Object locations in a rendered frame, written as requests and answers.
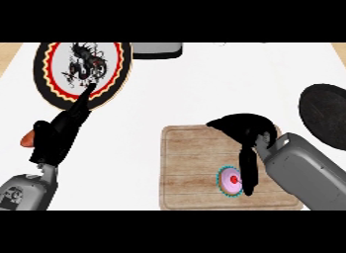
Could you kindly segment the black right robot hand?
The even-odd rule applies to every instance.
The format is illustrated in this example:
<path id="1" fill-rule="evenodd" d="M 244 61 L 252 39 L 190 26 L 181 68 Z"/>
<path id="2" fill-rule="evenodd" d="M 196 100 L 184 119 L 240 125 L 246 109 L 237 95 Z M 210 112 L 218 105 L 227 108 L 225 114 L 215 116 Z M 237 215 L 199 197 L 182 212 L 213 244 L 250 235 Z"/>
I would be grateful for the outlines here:
<path id="1" fill-rule="evenodd" d="M 234 114 L 209 121 L 205 125 L 219 130 L 242 145 L 239 152 L 242 188 L 244 195 L 250 196 L 258 185 L 256 154 L 252 148 L 256 146 L 258 137 L 264 140 L 265 148 L 274 144 L 277 138 L 274 124 L 262 116 Z"/>

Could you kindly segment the round plate with dragon print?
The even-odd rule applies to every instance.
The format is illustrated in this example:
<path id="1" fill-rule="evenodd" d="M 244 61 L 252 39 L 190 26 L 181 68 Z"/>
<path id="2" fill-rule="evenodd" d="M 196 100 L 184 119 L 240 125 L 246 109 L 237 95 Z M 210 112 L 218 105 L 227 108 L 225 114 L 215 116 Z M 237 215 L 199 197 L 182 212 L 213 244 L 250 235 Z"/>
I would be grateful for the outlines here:
<path id="1" fill-rule="evenodd" d="M 42 42 L 33 59 L 33 80 L 45 101 L 67 110 L 91 83 L 86 107 L 94 110 L 116 96 L 132 65 L 128 42 Z"/>

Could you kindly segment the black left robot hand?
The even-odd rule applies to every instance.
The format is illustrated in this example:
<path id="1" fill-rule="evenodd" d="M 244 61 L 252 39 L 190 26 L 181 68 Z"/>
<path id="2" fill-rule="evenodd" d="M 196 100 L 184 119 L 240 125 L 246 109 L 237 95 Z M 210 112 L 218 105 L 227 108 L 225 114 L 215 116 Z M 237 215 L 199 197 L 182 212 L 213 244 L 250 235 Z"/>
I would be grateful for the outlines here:
<path id="1" fill-rule="evenodd" d="M 69 152 L 79 127 L 85 122 L 88 110 L 88 96 L 95 88 L 89 83 L 76 101 L 67 110 L 61 111 L 48 123 L 36 121 L 33 123 L 33 152 L 29 161 L 36 164 L 49 164 L 57 166 Z"/>

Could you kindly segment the orange vegetable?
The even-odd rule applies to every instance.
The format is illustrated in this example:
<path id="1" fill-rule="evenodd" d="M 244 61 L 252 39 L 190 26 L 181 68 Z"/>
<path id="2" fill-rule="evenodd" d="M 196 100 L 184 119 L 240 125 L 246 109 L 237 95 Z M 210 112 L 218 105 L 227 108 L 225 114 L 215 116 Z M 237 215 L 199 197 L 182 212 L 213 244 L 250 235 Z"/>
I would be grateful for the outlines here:
<path id="1" fill-rule="evenodd" d="M 20 145 L 23 147 L 33 147 L 33 140 L 35 140 L 35 132 L 30 130 L 20 140 Z"/>

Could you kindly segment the pink cupcake with cherry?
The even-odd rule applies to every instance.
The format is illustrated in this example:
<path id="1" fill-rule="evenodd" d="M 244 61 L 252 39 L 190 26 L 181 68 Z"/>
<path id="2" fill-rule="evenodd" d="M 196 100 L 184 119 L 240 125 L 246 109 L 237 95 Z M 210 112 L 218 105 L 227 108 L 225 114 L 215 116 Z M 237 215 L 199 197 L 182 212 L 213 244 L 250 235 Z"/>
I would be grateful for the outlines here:
<path id="1" fill-rule="evenodd" d="M 240 171 L 236 167 L 224 165 L 215 175 L 215 185 L 227 198 L 237 198 L 242 195 Z"/>

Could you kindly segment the wooden cutting board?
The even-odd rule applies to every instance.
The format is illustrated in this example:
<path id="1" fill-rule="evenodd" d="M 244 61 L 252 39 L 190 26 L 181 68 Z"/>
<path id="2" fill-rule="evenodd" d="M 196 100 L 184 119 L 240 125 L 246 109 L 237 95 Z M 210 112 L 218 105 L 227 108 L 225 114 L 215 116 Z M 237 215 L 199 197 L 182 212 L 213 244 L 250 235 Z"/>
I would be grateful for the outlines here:
<path id="1" fill-rule="evenodd" d="M 162 210 L 299 210 L 301 201 L 284 192 L 265 173 L 261 159 L 253 194 L 228 198 L 215 175 L 222 166 L 239 167 L 240 144 L 206 126 L 166 126 L 160 144 Z"/>

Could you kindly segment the black round pan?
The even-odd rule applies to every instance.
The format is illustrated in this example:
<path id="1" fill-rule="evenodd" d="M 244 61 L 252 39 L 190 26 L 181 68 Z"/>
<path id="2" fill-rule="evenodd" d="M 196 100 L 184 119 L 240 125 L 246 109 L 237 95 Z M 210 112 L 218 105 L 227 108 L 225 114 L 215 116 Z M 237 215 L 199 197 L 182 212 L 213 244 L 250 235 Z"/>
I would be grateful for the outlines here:
<path id="1" fill-rule="evenodd" d="M 330 84 L 305 87 L 298 98 L 298 115 L 311 135 L 346 151 L 346 89 Z"/>

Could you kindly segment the grey and black appliance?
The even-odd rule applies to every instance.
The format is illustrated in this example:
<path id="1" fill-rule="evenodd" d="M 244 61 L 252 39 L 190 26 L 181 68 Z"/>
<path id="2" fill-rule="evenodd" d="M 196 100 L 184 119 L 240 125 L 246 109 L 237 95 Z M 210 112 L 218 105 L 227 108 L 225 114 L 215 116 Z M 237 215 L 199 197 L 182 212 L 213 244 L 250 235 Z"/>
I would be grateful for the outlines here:
<path id="1" fill-rule="evenodd" d="M 135 59 L 168 59 L 181 55 L 179 42 L 134 42 L 132 57 Z"/>

